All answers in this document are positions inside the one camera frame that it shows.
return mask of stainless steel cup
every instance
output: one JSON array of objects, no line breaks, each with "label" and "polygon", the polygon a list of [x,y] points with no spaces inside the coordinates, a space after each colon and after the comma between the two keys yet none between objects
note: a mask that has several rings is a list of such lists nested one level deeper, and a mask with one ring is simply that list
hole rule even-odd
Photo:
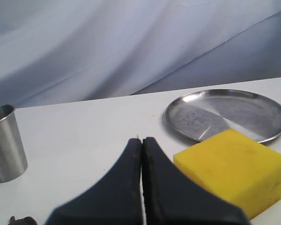
[{"label": "stainless steel cup", "polygon": [[27,166],[15,108],[12,105],[0,105],[0,182],[19,177]]}]

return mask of white backdrop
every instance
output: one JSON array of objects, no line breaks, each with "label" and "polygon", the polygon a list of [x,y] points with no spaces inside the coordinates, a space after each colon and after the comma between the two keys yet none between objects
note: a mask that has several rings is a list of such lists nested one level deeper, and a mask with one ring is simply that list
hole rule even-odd
[{"label": "white backdrop", "polygon": [[279,11],[281,0],[0,0],[0,104],[132,94]]}]

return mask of white table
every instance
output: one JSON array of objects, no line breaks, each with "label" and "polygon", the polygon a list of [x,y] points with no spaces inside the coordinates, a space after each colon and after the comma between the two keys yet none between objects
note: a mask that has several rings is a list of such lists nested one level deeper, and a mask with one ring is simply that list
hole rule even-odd
[{"label": "white table", "polygon": [[[98,181],[117,160],[129,138],[153,136],[170,159],[192,144],[166,127],[167,105],[189,92],[228,88],[253,91],[281,104],[281,78],[175,90],[16,110],[29,167],[0,184],[0,225],[32,216],[43,225],[51,211]],[[281,137],[270,144],[281,152]],[[281,225],[281,200],[253,219]]]}]

